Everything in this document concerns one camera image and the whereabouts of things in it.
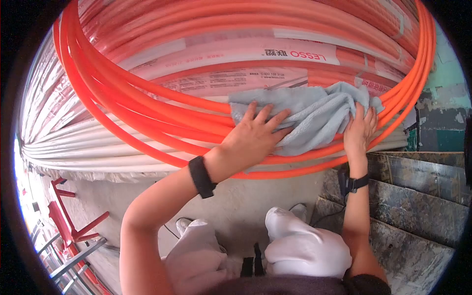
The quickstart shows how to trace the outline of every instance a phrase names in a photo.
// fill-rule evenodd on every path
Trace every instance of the finger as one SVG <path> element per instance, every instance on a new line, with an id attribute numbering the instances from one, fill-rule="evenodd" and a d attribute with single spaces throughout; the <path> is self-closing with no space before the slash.
<path id="1" fill-rule="evenodd" d="M 252 121 L 254 120 L 254 115 L 256 114 L 257 101 L 253 101 L 247 107 L 246 113 L 241 121 Z"/>
<path id="2" fill-rule="evenodd" d="M 267 128 L 272 131 L 274 130 L 275 128 L 277 128 L 277 126 L 280 125 L 280 123 L 282 123 L 283 120 L 285 120 L 289 115 L 290 115 L 290 112 L 291 110 L 290 109 L 285 109 L 283 111 L 281 111 L 280 113 L 278 113 L 277 115 L 273 116 L 266 124 Z"/>
<path id="3" fill-rule="evenodd" d="M 367 114 L 365 114 L 364 121 L 365 121 L 366 123 L 370 123 L 373 117 L 374 117 L 374 116 L 373 116 L 372 108 L 369 108 L 369 109 L 367 110 Z"/>
<path id="4" fill-rule="evenodd" d="M 351 129 L 353 122 L 354 122 L 353 115 L 349 114 L 349 123 L 347 123 L 346 129 L 344 129 L 344 131 Z"/>
<path id="5" fill-rule="evenodd" d="M 355 103 L 355 118 L 354 120 L 362 120 L 364 119 L 364 106 L 360 103 Z"/>
<path id="6" fill-rule="evenodd" d="M 370 121 L 370 126 L 376 126 L 377 122 L 379 120 L 379 117 L 377 116 L 375 110 L 372 110 L 372 113 L 373 113 L 373 116 L 372 116 L 372 119 Z"/>
<path id="7" fill-rule="evenodd" d="M 279 141 L 281 141 L 282 139 L 284 139 L 284 137 L 289 134 L 290 132 L 293 131 L 293 127 L 288 127 L 288 128 L 284 128 L 284 129 L 281 129 L 277 132 L 274 132 L 272 135 L 274 137 L 274 141 L 276 143 L 278 143 Z"/>
<path id="8" fill-rule="evenodd" d="M 271 103 L 263 107 L 261 111 L 259 112 L 259 114 L 257 114 L 254 121 L 259 124 L 264 124 L 273 108 L 274 108 L 274 105 Z"/>

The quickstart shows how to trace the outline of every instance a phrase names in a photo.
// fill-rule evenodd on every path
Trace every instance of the black wrist strap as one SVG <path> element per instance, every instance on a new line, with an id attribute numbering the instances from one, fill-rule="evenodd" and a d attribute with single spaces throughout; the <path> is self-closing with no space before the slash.
<path id="1" fill-rule="evenodd" d="M 348 193 L 356 193 L 358 188 L 369 184 L 369 174 L 359 179 L 349 177 L 349 168 L 347 165 L 341 166 L 341 169 L 337 172 L 339 181 L 339 188 L 341 195 L 346 197 Z"/>
<path id="2" fill-rule="evenodd" d="M 346 179 L 346 189 L 350 193 L 356 193 L 358 188 L 366 186 L 369 184 L 369 174 L 367 173 L 365 176 L 355 179 L 355 178 L 348 178 Z"/>
<path id="3" fill-rule="evenodd" d="M 211 182 L 210 176 L 208 175 L 208 171 L 205 167 L 205 163 L 203 162 L 203 157 L 198 156 L 194 159 L 191 159 L 188 162 L 188 168 L 190 170 L 190 176 L 194 181 L 194 185 L 202 199 L 214 196 L 213 190 L 217 184 Z"/>

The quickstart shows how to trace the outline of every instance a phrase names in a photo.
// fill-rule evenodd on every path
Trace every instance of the towel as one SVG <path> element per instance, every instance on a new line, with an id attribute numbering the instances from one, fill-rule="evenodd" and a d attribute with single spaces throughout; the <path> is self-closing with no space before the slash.
<path id="1" fill-rule="evenodd" d="M 274 90 L 254 89 L 231 93 L 231 116 L 237 125 L 252 101 L 258 102 L 257 112 L 265 105 L 274 104 L 270 117 L 284 109 L 291 109 L 290 116 L 276 130 L 293 127 L 294 130 L 278 143 L 280 156 L 296 156 L 326 146 L 336 133 L 343 133 L 349 123 L 349 113 L 355 116 L 355 102 L 364 106 L 365 112 L 373 106 L 377 113 L 384 107 L 378 97 L 369 97 L 367 87 L 356 88 L 346 82 L 330 87 L 295 87 Z"/>

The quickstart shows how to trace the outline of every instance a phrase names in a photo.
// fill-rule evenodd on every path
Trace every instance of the staircase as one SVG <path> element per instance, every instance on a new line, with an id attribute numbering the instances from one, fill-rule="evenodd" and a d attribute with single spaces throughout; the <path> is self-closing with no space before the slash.
<path id="1" fill-rule="evenodd" d="M 468 217 L 472 191 L 465 185 L 464 155 L 376 152 L 368 159 L 374 254 L 392 294 L 428 294 L 451 259 Z M 344 205 L 337 171 L 328 170 L 311 225 L 340 234 Z"/>

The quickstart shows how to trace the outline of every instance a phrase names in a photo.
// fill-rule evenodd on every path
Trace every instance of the left hand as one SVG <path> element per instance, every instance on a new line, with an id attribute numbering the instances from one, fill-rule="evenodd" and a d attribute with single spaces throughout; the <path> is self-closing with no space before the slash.
<path id="1" fill-rule="evenodd" d="M 276 144 L 293 128 L 284 128 L 273 133 L 275 128 L 290 115 L 285 109 L 266 122 L 272 104 L 266 105 L 256 117 L 257 102 L 253 101 L 239 124 L 223 142 L 205 154 L 205 166 L 213 182 L 220 182 L 251 166 L 257 165 L 270 153 Z"/>

